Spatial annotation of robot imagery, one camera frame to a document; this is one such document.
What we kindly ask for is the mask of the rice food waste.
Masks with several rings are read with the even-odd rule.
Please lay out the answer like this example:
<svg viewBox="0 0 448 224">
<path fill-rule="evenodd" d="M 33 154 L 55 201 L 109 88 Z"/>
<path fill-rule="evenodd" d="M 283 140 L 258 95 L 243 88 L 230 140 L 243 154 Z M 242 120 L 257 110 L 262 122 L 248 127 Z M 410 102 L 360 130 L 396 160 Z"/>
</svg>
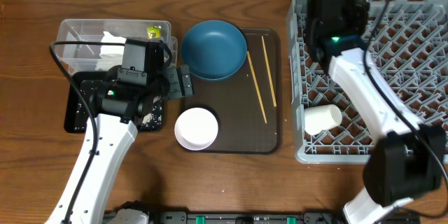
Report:
<svg viewBox="0 0 448 224">
<path fill-rule="evenodd" d="M 162 128 L 163 121 L 163 101 L 157 101 L 152 107 L 152 111 L 146 115 L 140 127 L 142 132 L 155 132 Z"/>
</svg>

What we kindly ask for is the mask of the blue round plate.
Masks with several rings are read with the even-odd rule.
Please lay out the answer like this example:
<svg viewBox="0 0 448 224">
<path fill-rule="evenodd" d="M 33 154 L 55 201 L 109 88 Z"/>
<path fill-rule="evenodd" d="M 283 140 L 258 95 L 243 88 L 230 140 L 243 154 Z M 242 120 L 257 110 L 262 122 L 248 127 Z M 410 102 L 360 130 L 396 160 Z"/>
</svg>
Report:
<svg viewBox="0 0 448 224">
<path fill-rule="evenodd" d="M 221 81 L 240 70 L 246 61 L 247 49 L 239 28 L 222 20 L 207 20 L 186 32 L 181 43 L 181 59 L 196 77 Z"/>
</svg>

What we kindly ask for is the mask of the white pink shallow bowl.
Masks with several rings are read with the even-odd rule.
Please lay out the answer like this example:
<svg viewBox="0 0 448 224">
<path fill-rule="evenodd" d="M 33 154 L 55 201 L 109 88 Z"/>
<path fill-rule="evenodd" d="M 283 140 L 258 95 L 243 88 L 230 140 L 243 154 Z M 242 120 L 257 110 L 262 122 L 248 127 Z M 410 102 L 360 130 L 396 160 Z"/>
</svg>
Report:
<svg viewBox="0 0 448 224">
<path fill-rule="evenodd" d="M 174 134 L 178 143 L 187 150 L 208 148 L 218 136 L 218 121 L 205 108 L 190 108 L 177 118 Z"/>
</svg>

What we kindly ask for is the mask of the green orange snack wrapper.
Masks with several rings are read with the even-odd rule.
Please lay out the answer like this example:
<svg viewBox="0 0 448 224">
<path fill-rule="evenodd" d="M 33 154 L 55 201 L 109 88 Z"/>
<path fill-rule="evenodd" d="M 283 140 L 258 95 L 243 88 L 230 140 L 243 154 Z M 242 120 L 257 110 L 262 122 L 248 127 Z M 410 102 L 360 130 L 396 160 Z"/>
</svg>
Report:
<svg viewBox="0 0 448 224">
<path fill-rule="evenodd" d="M 161 26 L 147 27 L 147 38 L 148 39 L 161 39 L 162 38 L 162 27 Z"/>
</svg>

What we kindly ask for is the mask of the white paper napkin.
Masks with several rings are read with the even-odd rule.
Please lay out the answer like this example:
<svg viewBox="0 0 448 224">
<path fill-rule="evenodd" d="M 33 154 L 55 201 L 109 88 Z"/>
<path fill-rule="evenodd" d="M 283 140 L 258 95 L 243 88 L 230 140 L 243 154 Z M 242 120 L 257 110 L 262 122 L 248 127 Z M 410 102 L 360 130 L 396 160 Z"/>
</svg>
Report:
<svg viewBox="0 0 448 224">
<path fill-rule="evenodd" d="M 126 38 L 114 36 L 108 31 L 104 31 L 101 39 L 102 43 L 125 43 Z M 102 45 L 100 48 L 100 59 L 97 62 L 96 70 L 108 71 L 110 68 L 121 65 L 123 62 L 124 47 L 122 45 Z"/>
</svg>

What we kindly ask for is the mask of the white plastic cup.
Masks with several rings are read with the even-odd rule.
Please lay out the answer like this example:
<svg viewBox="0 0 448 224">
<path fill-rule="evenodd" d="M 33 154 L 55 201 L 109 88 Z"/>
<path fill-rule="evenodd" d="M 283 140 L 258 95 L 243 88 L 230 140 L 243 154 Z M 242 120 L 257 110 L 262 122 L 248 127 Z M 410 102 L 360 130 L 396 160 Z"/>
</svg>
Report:
<svg viewBox="0 0 448 224">
<path fill-rule="evenodd" d="M 322 131 L 331 130 L 342 122 L 342 112 L 334 105 L 323 105 L 304 110 L 304 130 L 309 135 L 317 135 Z"/>
</svg>

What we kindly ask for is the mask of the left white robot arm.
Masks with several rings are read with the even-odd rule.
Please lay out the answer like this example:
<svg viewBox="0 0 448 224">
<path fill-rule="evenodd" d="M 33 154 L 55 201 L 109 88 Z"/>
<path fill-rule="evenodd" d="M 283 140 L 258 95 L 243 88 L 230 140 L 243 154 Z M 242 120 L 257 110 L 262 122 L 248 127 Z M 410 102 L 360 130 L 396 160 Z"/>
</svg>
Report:
<svg viewBox="0 0 448 224">
<path fill-rule="evenodd" d="M 50 44 L 53 61 L 87 112 L 80 153 L 48 223 L 100 223 L 123 159 L 141 122 L 161 99 L 192 95 L 189 68 L 172 67 L 172 52 L 162 40 L 129 38 L 122 43 L 122 63 L 112 67 L 93 93 L 84 98 Z"/>
</svg>

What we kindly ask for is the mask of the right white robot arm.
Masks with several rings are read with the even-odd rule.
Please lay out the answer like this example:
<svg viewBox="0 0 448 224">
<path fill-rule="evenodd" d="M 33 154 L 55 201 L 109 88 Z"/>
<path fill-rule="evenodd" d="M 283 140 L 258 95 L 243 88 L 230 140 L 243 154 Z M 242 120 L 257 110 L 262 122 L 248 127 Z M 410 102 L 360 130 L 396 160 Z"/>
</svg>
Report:
<svg viewBox="0 0 448 224">
<path fill-rule="evenodd" d="M 309 56 L 343 89 L 374 142 L 363 189 L 344 205 L 346 223 L 381 223 L 447 182 L 446 133 L 424 124 L 379 73 L 362 38 L 369 9 L 366 0 L 307 0 Z"/>
</svg>

